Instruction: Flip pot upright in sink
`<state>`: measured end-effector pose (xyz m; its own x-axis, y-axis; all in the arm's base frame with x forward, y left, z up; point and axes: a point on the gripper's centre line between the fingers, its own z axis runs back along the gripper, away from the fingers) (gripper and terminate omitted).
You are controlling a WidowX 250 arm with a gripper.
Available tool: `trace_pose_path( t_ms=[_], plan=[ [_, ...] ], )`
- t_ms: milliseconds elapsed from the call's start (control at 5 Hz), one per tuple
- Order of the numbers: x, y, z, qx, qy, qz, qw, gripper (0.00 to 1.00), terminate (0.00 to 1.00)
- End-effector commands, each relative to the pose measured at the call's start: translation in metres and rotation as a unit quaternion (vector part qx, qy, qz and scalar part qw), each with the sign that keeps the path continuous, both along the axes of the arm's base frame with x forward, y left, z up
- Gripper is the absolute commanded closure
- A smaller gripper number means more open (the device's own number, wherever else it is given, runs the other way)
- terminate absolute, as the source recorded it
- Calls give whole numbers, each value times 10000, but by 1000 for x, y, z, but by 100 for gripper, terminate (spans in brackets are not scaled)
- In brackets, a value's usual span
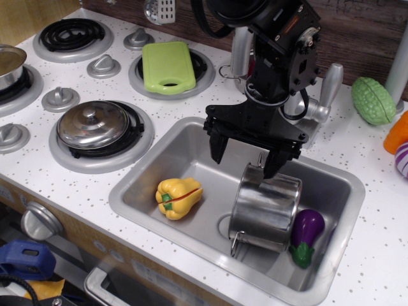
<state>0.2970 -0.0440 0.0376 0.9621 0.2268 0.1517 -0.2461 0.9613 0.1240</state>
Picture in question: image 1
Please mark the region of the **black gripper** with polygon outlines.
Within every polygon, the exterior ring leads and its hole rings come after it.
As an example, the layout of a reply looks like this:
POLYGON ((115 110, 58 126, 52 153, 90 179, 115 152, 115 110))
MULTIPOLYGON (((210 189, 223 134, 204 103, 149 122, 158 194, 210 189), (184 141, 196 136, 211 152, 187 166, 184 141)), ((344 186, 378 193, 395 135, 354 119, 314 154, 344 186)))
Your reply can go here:
POLYGON ((298 115, 284 111, 288 98, 278 103, 267 103, 259 99, 258 93, 247 87, 247 100, 237 105, 208 105, 204 130, 209 135, 211 158, 219 164, 228 140, 234 139, 269 150, 263 178, 271 179, 286 164, 288 159, 297 159, 304 143, 309 140, 306 132, 290 123, 305 117, 309 103, 298 115))

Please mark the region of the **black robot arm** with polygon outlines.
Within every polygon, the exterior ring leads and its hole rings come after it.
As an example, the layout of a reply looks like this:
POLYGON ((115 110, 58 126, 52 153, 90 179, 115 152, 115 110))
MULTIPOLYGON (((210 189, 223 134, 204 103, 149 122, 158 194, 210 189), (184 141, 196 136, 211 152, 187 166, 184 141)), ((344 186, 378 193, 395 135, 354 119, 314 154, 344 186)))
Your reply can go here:
POLYGON ((204 129, 212 159, 220 163, 229 139, 266 149, 263 174, 274 177, 300 155, 308 134, 295 127, 301 115, 284 106, 315 84, 319 15, 306 1, 192 1, 203 31, 223 38, 246 27, 254 36, 254 69, 245 84, 246 100, 237 105, 209 105, 204 129))

